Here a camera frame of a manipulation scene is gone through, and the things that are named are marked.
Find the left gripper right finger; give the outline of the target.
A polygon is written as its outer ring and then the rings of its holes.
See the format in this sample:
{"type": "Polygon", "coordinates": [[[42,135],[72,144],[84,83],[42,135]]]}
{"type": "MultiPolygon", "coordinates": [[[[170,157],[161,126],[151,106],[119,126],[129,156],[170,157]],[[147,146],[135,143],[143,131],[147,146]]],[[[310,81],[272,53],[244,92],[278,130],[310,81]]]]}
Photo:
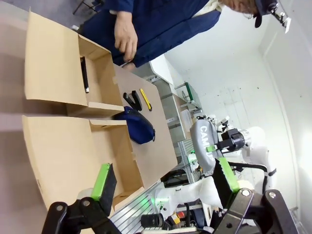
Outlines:
{"type": "Polygon", "coordinates": [[[240,188],[226,158],[215,161],[214,183],[226,212],[215,234],[238,233],[243,220],[251,219],[261,234],[297,234],[298,230],[279,190],[259,194],[240,188]]]}

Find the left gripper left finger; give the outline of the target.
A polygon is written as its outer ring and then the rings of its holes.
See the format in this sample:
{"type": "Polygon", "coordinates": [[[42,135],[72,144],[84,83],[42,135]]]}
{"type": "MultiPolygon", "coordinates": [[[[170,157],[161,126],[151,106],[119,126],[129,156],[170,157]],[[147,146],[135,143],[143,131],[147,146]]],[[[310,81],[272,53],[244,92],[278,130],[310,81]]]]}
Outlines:
{"type": "Polygon", "coordinates": [[[117,227],[109,219],[117,179],[113,165],[103,164],[91,194],[78,198],[73,204],[54,202],[50,205],[43,234],[79,234],[92,229],[96,234],[116,234],[117,227]]]}

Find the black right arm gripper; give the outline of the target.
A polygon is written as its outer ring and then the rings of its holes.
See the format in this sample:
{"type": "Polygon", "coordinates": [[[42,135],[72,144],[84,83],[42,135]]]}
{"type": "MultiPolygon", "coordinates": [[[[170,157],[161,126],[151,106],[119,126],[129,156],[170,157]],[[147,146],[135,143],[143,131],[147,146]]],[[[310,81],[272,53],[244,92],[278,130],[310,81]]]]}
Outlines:
{"type": "Polygon", "coordinates": [[[206,147],[206,152],[215,152],[217,150],[227,149],[229,152],[240,150],[245,145],[245,139],[242,133],[236,128],[230,129],[221,134],[222,141],[217,144],[206,147]]]}

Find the person's right hand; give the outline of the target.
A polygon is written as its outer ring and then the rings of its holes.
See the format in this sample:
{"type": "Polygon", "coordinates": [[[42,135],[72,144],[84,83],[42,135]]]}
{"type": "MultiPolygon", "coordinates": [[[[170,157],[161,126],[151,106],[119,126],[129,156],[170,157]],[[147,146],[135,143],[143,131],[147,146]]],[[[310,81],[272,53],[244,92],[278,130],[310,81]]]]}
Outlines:
{"type": "Polygon", "coordinates": [[[115,48],[123,54],[123,60],[130,62],[137,52],[138,37],[130,12],[117,12],[115,28],[115,48]]]}

